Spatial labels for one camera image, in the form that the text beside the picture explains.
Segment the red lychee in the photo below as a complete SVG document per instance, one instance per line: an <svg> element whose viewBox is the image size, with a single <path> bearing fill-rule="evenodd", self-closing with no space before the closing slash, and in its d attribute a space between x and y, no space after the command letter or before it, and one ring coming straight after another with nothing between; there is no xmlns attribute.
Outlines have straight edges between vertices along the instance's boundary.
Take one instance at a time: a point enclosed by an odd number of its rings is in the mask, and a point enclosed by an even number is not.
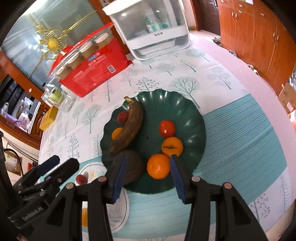
<svg viewBox="0 0 296 241"><path fill-rule="evenodd" d="M78 185L84 185L88 183L87 177L81 174L77 175L75 180Z"/></svg>
<svg viewBox="0 0 296 241"><path fill-rule="evenodd" d="M128 120L128 112L126 111L121 111L118 115L117 115L117 122L120 124L120 125L125 125L125 123L127 122Z"/></svg>

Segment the large yellow orange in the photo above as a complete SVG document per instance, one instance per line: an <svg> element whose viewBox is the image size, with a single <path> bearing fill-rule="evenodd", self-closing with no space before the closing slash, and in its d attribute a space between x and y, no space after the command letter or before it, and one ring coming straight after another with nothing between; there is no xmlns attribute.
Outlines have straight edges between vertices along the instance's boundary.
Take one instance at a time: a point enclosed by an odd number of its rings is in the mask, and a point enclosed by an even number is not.
<svg viewBox="0 0 296 241"><path fill-rule="evenodd" d="M83 227L88 227L88 208L82 208L81 225Z"/></svg>

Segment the small orange kumquat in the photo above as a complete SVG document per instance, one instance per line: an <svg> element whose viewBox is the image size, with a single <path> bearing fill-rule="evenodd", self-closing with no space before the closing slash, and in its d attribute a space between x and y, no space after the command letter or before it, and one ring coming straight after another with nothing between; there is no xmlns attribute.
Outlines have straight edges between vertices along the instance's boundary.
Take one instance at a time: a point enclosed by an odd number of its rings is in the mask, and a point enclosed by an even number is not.
<svg viewBox="0 0 296 241"><path fill-rule="evenodd" d="M112 132L112 134L111 134L111 138L112 138L112 140L115 140L115 139L116 139L116 137L121 133L122 129L123 129L123 128L119 127L119 128L116 128L116 129Z"/></svg>

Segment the dark brown avocado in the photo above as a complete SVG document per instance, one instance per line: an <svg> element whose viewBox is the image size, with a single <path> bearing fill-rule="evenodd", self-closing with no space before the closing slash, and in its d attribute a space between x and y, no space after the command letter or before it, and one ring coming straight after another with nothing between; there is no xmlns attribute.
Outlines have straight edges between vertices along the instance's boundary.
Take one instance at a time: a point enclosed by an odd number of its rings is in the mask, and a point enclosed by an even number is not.
<svg viewBox="0 0 296 241"><path fill-rule="evenodd" d="M139 153L132 150L123 150L115 155L111 166L113 167L121 157L124 157L124 155L126 155L128 159L128 167L124 185L128 185L140 178L144 172L144 161Z"/></svg>

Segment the brown overripe banana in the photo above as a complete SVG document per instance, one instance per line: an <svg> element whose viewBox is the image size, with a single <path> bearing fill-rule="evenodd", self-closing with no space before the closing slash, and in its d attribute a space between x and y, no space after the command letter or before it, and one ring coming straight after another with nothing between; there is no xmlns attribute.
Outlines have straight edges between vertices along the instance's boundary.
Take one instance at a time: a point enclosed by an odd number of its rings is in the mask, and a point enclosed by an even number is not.
<svg viewBox="0 0 296 241"><path fill-rule="evenodd" d="M128 119L118 136L112 141L109 147L109 154L115 156L124 150L138 134L143 120L143 110L141 104L132 98L125 96L128 102Z"/></svg>

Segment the orange mandarin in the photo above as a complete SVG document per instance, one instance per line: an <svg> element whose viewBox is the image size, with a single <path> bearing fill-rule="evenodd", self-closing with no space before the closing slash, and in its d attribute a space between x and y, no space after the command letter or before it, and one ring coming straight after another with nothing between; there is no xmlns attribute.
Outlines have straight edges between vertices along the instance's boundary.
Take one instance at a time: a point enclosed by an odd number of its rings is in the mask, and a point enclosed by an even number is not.
<svg viewBox="0 0 296 241"><path fill-rule="evenodd" d="M166 178L170 173L170 159L165 154L154 154L147 162L148 174L156 179Z"/></svg>

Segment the small orange tangerine with stem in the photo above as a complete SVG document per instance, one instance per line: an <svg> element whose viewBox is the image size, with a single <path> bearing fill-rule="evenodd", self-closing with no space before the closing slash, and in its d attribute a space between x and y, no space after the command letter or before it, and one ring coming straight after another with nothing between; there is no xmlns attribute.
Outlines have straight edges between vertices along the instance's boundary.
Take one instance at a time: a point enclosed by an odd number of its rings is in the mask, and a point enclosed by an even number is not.
<svg viewBox="0 0 296 241"><path fill-rule="evenodd" d="M169 137L165 139L161 146L161 151L170 157L171 155L176 155L179 157L184 150L183 143L177 137Z"/></svg>

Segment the red tomato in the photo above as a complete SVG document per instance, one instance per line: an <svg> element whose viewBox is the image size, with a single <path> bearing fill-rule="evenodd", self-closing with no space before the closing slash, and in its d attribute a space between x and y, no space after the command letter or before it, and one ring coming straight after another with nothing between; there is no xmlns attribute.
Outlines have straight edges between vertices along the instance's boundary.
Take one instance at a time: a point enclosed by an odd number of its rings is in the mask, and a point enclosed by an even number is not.
<svg viewBox="0 0 296 241"><path fill-rule="evenodd" d="M159 124L159 133L163 138L170 138L175 135L176 127L170 120L163 120Z"/></svg>

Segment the clear glass jar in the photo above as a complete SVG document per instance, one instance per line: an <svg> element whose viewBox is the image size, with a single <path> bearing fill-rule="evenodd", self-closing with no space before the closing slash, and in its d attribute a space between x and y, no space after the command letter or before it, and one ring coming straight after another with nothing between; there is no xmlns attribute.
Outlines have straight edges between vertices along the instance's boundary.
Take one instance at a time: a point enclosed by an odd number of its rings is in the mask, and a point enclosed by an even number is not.
<svg viewBox="0 0 296 241"><path fill-rule="evenodd" d="M62 90L62 97L63 100L61 102L60 109L62 110L62 112L68 113L76 101L76 96Z"/></svg>

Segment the tree patterned tablecloth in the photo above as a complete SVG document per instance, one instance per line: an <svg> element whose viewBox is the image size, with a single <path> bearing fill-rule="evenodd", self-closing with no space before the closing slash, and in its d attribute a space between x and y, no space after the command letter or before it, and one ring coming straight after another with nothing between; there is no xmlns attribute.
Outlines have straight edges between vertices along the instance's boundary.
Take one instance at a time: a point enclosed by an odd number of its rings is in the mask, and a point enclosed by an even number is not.
<svg viewBox="0 0 296 241"><path fill-rule="evenodd" d="M274 91L226 49L191 35L189 48L144 62L133 60L121 73L59 113L44 132L39 161L53 155L101 161L105 124L125 96L163 100L184 127L190 109L203 116L206 147L194 173L214 184L230 182L270 239L292 219L295 200L295 132Z"/></svg>

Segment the green label plastic bottle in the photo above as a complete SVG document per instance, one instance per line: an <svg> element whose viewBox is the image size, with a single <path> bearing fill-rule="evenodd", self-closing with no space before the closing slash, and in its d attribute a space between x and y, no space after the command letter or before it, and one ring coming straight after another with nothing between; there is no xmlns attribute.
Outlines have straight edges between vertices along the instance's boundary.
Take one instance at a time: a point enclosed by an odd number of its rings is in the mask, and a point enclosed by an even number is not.
<svg viewBox="0 0 296 241"><path fill-rule="evenodd" d="M50 107L57 107L59 108L61 103L64 100L62 91L56 87L54 84L46 84L45 82L42 84L43 87L43 94L41 99L48 104Z"/></svg>

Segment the red packaged jar box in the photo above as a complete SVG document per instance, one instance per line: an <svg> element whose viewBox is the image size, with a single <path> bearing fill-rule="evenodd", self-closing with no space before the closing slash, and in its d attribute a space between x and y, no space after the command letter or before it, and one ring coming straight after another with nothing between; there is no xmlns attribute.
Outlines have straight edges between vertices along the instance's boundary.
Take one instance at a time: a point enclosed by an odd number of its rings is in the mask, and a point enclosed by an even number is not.
<svg viewBox="0 0 296 241"><path fill-rule="evenodd" d="M131 65L112 27L110 22L75 45L65 47L53 63L49 76L56 77L78 97L84 97Z"/></svg>

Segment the gold hanging ornament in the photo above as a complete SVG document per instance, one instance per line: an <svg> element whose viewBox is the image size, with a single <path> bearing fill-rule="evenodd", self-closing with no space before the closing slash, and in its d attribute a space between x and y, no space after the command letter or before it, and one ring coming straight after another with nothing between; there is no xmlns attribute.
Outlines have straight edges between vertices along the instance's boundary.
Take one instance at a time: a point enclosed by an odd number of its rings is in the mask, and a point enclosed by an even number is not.
<svg viewBox="0 0 296 241"><path fill-rule="evenodd" d="M84 16L80 20L76 21L73 25L71 25L68 29L65 30L59 30L59 29L47 29L44 25L37 23L34 18L27 14L31 22L34 24L35 32L37 36L40 37L39 40L39 49L40 49L40 59L34 69L31 71L28 78L30 78L37 67L40 65L40 63L43 60L56 60L58 57L58 54L61 53L62 49L64 47L67 47L68 45L68 35L69 33L76 28L78 25L80 25L83 21L88 19L90 16L96 14L97 11L92 11L88 15Z"/></svg>

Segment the white countertop sterilizer appliance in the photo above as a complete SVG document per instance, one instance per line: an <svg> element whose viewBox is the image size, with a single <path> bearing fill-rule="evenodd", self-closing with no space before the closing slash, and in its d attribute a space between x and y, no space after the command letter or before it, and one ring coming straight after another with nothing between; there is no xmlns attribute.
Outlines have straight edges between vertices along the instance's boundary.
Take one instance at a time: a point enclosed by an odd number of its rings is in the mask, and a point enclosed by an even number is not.
<svg viewBox="0 0 296 241"><path fill-rule="evenodd" d="M189 28L181 1L117 0L102 10L110 17L122 42L139 61L189 46Z"/></svg>

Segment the brown wooden cabinets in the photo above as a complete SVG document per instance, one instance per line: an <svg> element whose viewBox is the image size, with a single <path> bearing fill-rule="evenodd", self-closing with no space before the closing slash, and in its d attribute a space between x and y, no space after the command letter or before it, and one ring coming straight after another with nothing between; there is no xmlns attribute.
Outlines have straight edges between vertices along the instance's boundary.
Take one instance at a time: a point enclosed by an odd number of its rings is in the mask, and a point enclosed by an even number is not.
<svg viewBox="0 0 296 241"><path fill-rule="evenodd" d="M262 1L218 1L222 46L233 50L279 94L295 67L295 42Z"/></svg>

